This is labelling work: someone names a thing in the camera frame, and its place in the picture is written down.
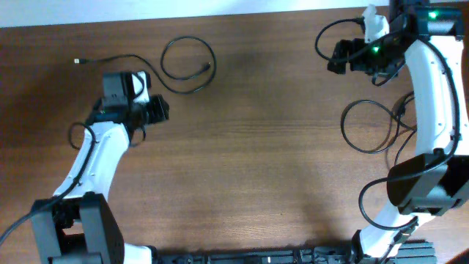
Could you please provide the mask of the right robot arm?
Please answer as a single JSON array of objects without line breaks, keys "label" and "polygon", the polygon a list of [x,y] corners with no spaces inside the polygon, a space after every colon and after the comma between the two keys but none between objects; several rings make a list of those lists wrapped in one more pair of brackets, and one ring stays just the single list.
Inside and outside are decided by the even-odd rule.
[{"label": "right robot arm", "polygon": [[363,38],[341,40],[328,69],[361,71],[379,87],[407,67],[413,90],[390,112],[398,128],[416,108],[415,155],[383,178],[388,201],[343,247],[317,247],[315,263],[435,263],[428,243],[412,243],[422,225],[468,200],[468,114],[462,83],[463,14],[428,1],[391,1],[388,16],[369,5],[355,19]]}]

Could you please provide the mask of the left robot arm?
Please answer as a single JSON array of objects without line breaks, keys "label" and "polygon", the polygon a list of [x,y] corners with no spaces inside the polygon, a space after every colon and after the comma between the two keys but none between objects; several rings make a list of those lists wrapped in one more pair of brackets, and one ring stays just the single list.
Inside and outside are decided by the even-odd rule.
[{"label": "left robot arm", "polygon": [[84,140],[63,183],[34,202],[32,228],[41,263],[156,263],[152,246],[125,243],[108,194],[135,131],[169,118],[161,95],[149,95],[149,73],[103,76],[104,96],[81,123]]}]

